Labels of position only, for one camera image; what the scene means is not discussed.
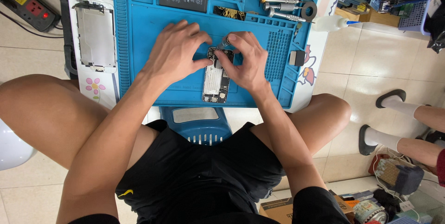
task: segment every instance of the hand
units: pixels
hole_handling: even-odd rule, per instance
[[[199,45],[204,42],[210,45],[212,39],[205,31],[199,30],[196,22],[189,24],[186,20],[181,20],[177,24],[170,23],[158,35],[150,57],[140,73],[147,75],[148,79],[161,82],[160,85],[166,88],[198,69],[213,64],[207,58],[192,60]]]
[[[231,32],[227,37],[244,57],[241,66],[233,66],[225,53],[219,50],[214,52],[230,79],[252,95],[270,88],[264,77],[267,51],[260,46],[255,35],[252,32]]]

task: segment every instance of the glue bottle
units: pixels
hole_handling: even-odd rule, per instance
[[[351,24],[360,23],[359,21],[350,21],[339,15],[316,17],[312,20],[312,29],[318,32],[337,31],[340,28],[346,28]]]

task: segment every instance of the blue nozzle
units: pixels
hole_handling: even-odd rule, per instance
[[[351,25],[351,24],[355,24],[355,23],[361,23],[361,22],[360,21],[353,21],[353,20],[350,20],[350,21],[346,22],[347,25]]]

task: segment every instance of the red sleeve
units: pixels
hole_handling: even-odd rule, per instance
[[[439,184],[445,187],[445,149],[437,157],[437,177],[439,177]]]

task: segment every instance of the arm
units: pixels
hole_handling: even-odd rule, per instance
[[[228,76],[247,89],[255,100],[267,126],[272,149],[286,171],[292,196],[310,186],[326,188],[314,166],[308,147],[264,77],[267,51],[259,45],[251,32],[233,32],[228,37],[244,57],[242,65],[233,66],[221,51],[215,54]]]
[[[158,36],[149,60],[125,96],[88,138],[65,178],[58,224],[104,213],[118,216],[114,191],[125,173],[141,122],[173,82],[212,61],[192,57],[209,35],[196,23],[169,24]]]

